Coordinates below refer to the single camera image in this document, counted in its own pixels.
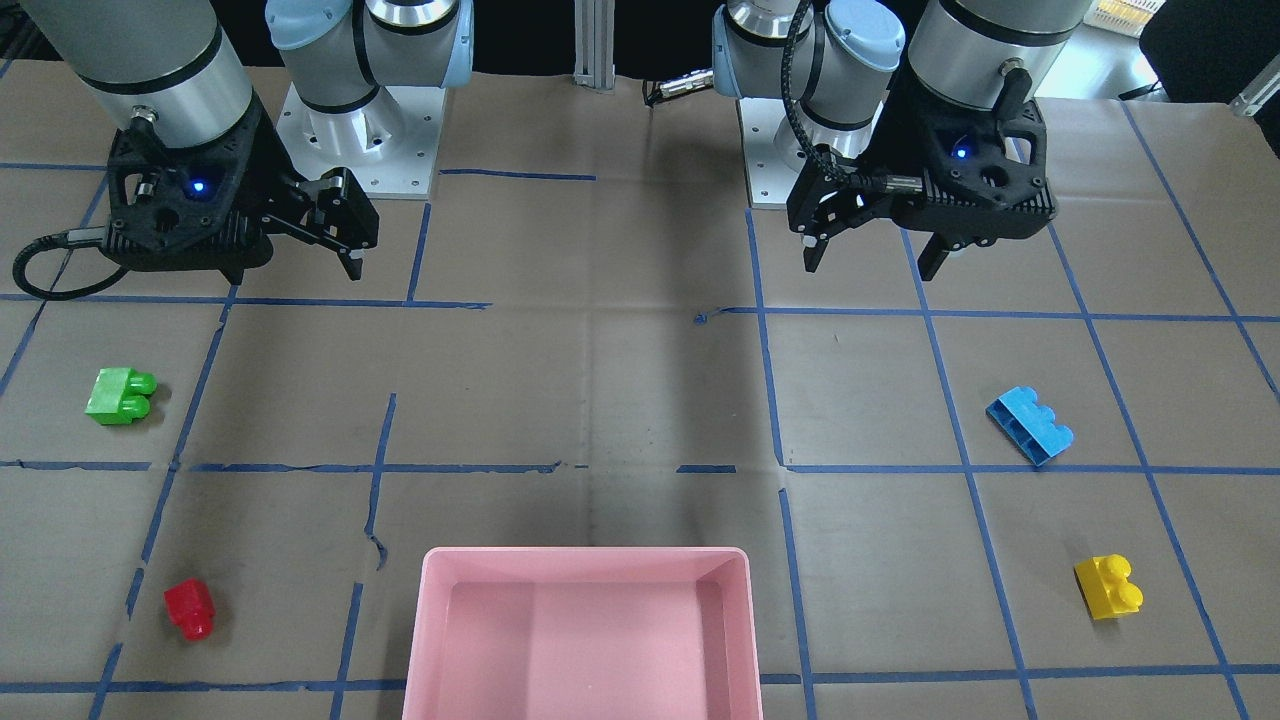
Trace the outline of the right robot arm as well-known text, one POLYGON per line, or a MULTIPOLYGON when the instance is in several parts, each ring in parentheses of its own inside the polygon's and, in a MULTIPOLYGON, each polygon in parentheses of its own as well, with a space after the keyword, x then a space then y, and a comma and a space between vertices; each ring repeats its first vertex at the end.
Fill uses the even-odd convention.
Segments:
POLYGON ((349 279, 378 246, 374 197, 426 193, 435 120, 466 85, 471 1, 269 1, 300 110, 274 122, 207 1, 27 1, 116 126, 100 227, 33 240, 15 284, 49 301, 132 272, 218 272, 239 284, 288 234, 349 279))

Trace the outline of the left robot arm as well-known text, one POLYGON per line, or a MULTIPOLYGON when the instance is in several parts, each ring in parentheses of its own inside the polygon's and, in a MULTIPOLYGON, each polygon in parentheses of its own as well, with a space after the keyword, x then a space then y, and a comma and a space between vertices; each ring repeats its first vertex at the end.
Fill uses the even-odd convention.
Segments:
POLYGON ((780 101, 776 147, 797 169, 788 227, 815 272, 832 238, 887 219, 946 258, 1029 240, 1055 219, 1034 99, 1085 1, 727 1, 712 23, 718 94, 780 101))

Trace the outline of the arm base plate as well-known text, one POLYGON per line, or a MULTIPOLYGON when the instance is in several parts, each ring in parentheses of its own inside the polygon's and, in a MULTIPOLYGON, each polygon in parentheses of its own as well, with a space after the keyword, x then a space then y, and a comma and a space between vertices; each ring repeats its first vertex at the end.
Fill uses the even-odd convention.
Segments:
POLYGON ((324 114, 289 87, 276 131, 294 168, 310 179, 347 167, 370 199, 429 199, 448 91, 389 87, 366 106, 324 114))
MULTIPOLYGON (((803 150, 785 114, 785 104, 778 99, 744 97, 737 100, 737 109, 750 206, 785 210, 804 167, 803 150)), ((804 110, 799 120, 814 145, 824 143, 849 159, 867 149, 873 132, 872 123, 856 129, 823 126, 804 110)))

